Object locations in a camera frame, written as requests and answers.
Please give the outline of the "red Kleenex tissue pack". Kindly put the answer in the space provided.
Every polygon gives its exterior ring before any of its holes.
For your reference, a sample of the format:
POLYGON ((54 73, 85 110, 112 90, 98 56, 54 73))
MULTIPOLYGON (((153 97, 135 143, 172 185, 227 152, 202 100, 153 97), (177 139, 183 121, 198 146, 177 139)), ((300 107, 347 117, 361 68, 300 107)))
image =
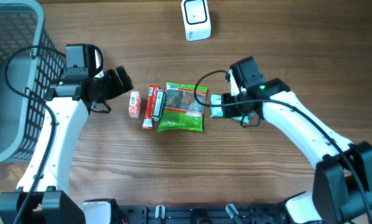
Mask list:
POLYGON ((129 116, 138 118, 141 111, 141 97, 138 91, 132 91, 129 99, 129 116))

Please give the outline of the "green white small box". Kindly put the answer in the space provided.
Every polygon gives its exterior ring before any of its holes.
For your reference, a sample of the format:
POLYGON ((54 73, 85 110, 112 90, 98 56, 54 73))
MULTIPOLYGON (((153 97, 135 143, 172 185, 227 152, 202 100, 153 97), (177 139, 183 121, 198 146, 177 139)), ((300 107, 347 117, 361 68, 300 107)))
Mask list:
POLYGON ((165 101, 165 91, 164 90, 158 90, 157 97, 156 97, 156 103, 154 107, 154 112, 152 115, 152 118, 154 121, 160 121, 162 117, 162 111, 164 108, 164 101, 165 101))

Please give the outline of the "red stick sachet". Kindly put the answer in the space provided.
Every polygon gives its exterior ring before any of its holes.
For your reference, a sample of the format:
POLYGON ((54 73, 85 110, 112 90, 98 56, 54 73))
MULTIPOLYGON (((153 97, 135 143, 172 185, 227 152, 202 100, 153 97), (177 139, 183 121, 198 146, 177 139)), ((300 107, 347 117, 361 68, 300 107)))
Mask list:
POLYGON ((147 106, 144 115, 144 120, 142 124, 143 129, 153 129, 153 112, 156 104, 156 98, 158 90, 160 89, 159 85, 150 85, 149 92, 147 97, 147 106))

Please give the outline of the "green snack bag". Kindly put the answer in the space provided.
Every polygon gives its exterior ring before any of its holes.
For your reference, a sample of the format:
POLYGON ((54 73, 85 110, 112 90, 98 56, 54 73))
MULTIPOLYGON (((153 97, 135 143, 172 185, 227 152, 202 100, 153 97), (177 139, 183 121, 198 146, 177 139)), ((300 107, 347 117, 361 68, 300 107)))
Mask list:
POLYGON ((204 106, 197 102, 205 102, 208 88, 198 86, 196 98, 195 85, 166 83, 165 101, 158 132, 171 129, 203 131, 204 106))

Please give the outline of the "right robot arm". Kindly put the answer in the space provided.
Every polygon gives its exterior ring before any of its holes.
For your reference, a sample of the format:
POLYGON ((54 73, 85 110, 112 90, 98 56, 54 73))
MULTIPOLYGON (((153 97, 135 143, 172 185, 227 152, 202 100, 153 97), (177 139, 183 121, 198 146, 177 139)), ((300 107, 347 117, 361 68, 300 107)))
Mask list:
POLYGON ((310 112, 280 79, 229 79, 226 117, 251 112, 282 131, 315 169, 311 192, 285 202, 292 223, 347 223, 366 215, 372 223, 372 145, 353 143, 310 112))

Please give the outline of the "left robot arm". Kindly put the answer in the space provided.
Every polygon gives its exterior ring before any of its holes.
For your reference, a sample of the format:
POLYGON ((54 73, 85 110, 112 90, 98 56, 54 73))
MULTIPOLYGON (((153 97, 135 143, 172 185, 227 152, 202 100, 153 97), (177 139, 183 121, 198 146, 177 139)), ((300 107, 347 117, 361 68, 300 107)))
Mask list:
POLYGON ((3 223, 128 223, 115 199, 87 200, 77 205, 68 193, 78 137, 91 103, 115 98, 133 89, 124 67, 102 77, 70 76, 52 80, 45 94, 47 109, 30 164, 15 192, 0 195, 3 223))

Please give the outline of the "white barcode scanner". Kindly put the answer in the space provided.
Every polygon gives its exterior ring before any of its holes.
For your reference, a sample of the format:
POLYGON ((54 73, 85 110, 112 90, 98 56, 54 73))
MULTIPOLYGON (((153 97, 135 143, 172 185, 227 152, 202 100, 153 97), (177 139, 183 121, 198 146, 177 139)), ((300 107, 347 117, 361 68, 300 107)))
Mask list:
POLYGON ((207 0, 182 0, 181 9, 187 41, 203 40, 211 36, 212 25, 207 0))

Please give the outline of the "grey plastic shopping basket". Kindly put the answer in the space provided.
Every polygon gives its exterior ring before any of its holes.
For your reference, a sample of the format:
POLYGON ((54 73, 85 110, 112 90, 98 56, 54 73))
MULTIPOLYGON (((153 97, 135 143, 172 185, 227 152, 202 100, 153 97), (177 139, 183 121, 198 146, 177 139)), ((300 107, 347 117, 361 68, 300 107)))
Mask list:
POLYGON ((45 89, 65 62, 37 1, 0 1, 0 163, 29 162, 44 122, 45 89))

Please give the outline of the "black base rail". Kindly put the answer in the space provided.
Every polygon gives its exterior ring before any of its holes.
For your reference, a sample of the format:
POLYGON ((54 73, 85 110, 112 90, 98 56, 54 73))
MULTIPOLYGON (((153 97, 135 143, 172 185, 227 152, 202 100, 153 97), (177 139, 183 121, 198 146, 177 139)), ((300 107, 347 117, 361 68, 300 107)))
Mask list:
POLYGON ((281 203, 227 206, 156 207, 120 206, 121 223, 137 224, 192 224, 192 223, 293 223, 281 203))

